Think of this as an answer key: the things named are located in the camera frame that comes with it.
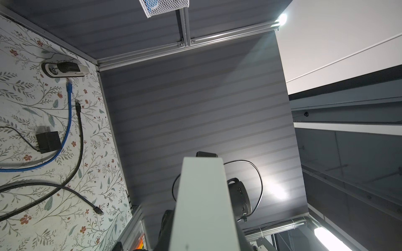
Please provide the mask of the white network switch box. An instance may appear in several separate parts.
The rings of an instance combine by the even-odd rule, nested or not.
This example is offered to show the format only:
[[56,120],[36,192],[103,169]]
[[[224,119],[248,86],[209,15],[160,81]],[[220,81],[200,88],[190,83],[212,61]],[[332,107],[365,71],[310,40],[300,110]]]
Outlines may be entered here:
[[221,158],[183,159],[169,250],[240,250]]

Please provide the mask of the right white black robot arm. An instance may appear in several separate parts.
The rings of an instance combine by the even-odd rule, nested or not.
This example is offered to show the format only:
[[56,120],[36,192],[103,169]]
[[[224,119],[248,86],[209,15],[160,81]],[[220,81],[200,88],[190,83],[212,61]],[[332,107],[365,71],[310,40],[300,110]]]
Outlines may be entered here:
[[224,185],[225,163],[216,153],[197,152],[182,163],[184,185],[171,191],[177,203],[162,218],[156,251],[250,251],[239,226],[254,214],[247,190],[239,179]]

